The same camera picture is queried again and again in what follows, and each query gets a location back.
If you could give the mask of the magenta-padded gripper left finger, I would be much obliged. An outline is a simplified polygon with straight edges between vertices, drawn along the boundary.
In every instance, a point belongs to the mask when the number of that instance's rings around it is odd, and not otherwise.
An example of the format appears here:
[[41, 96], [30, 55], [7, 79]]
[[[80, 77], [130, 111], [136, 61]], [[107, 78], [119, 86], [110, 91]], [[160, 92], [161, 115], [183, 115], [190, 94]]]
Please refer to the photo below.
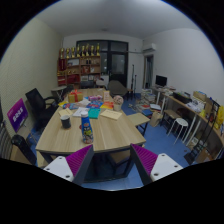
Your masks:
[[44, 170], [81, 185], [84, 182], [93, 155], [93, 146], [88, 145], [67, 157], [58, 156]]

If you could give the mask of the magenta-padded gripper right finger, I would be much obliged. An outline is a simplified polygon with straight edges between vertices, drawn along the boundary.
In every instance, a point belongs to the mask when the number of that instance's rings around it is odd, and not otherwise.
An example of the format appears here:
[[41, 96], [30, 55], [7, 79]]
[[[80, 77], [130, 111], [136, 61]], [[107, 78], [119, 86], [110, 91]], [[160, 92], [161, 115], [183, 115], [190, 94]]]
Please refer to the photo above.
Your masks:
[[182, 166], [167, 154], [157, 155], [136, 144], [130, 145], [130, 153], [144, 185], [148, 185], [182, 169]]

